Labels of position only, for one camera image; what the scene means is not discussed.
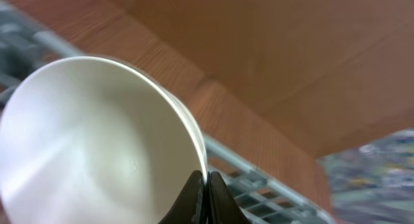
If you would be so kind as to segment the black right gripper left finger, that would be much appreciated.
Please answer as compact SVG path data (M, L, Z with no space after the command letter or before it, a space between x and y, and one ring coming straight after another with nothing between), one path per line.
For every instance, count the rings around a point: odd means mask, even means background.
M158 224L205 224L202 172L191 173L168 213Z

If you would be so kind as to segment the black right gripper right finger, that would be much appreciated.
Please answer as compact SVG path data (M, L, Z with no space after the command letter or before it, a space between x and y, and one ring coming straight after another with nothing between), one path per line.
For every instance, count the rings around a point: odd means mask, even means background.
M251 224L219 172L208 174L208 224Z

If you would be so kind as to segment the white bowl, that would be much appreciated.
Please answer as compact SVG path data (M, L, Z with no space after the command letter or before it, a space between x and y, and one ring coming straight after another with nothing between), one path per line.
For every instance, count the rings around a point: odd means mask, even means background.
M194 171L207 179L191 113L107 58L43 66L1 115L1 201L12 223L157 223Z

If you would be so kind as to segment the grey plastic dishwasher rack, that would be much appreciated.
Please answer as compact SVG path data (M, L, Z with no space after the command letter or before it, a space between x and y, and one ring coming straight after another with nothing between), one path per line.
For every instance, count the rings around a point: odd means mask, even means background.
M81 56L82 51L45 28L16 7L1 1L1 105L5 105L22 79L46 64L47 53L59 58ZM209 159L218 158L235 168L221 175L245 216L252 223L334 223L324 209L268 175L234 151L205 134Z

